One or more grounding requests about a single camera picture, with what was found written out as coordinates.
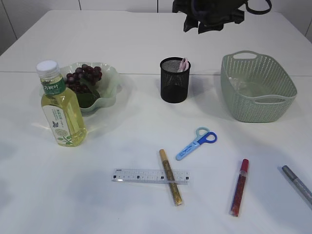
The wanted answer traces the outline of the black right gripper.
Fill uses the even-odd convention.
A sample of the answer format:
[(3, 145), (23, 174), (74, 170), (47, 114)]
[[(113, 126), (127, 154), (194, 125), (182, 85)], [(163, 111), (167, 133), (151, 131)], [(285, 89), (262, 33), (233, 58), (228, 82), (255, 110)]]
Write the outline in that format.
[(243, 18), (244, 12), (239, 8), (244, 3), (243, 0), (175, 0), (172, 12), (186, 14), (184, 32), (198, 28), (198, 34), (203, 34), (221, 31), (225, 23)]

